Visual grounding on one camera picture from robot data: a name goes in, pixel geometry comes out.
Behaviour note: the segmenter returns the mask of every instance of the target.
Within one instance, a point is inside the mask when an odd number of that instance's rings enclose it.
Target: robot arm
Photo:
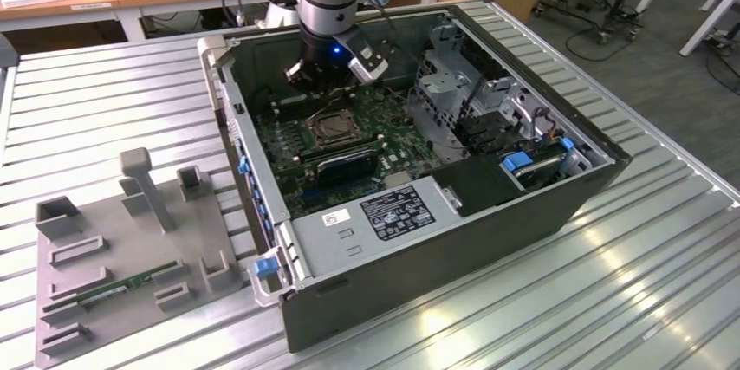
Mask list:
[[[295,84],[309,89],[332,87],[347,69],[363,84],[376,81],[388,61],[355,25],[357,3],[388,0],[296,0],[300,18],[300,60],[285,74]]]

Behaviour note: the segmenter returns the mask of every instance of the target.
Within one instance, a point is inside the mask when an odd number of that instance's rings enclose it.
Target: gray fixture slot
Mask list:
[[[76,317],[80,314],[85,313],[84,306],[80,305],[79,302],[72,302],[64,305],[64,307],[59,307],[51,310],[43,309],[43,315],[40,319],[48,325],[57,325],[59,322],[67,321],[71,318]]]
[[[89,342],[88,328],[79,322],[61,328],[41,340],[40,352],[56,355]]]
[[[161,312],[167,312],[191,302],[193,300],[193,293],[189,290],[187,282],[180,282],[156,291],[153,293],[153,300]]]
[[[96,286],[108,282],[112,278],[113,278],[113,275],[111,274],[111,271],[108,270],[108,268],[100,266],[99,275],[95,276],[89,281],[80,283],[72,288],[57,290],[56,285],[51,283],[48,285],[48,297],[52,300],[57,301],[65,296],[79,294],[80,292],[84,292],[87,289],[95,288]]]
[[[205,287],[209,292],[221,290],[231,285],[233,279],[233,273],[231,270],[229,261],[227,260],[223,250],[219,250],[219,255],[221,259],[221,264],[217,269],[211,269],[205,266],[205,260],[200,258],[200,273],[203,273],[205,280]]]
[[[161,285],[167,281],[175,279],[187,274],[187,264],[183,263],[181,260],[177,260],[177,264],[165,270],[160,270],[156,273],[152,273],[153,282],[157,285]]]
[[[48,240],[80,232],[72,219],[79,212],[65,196],[36,203],[35,225]]]
[[[68,244],[48,253],[48,263],[52,266],[60,266],[73,260],[100,253],[108,248],[108,242],[103,236],[85,238],[76,243]]]

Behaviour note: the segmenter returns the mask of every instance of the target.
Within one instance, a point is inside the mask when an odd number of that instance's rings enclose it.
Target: warning label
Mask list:
[[[412,186],[360,203],[380,240],[403,236],[436,220]]]

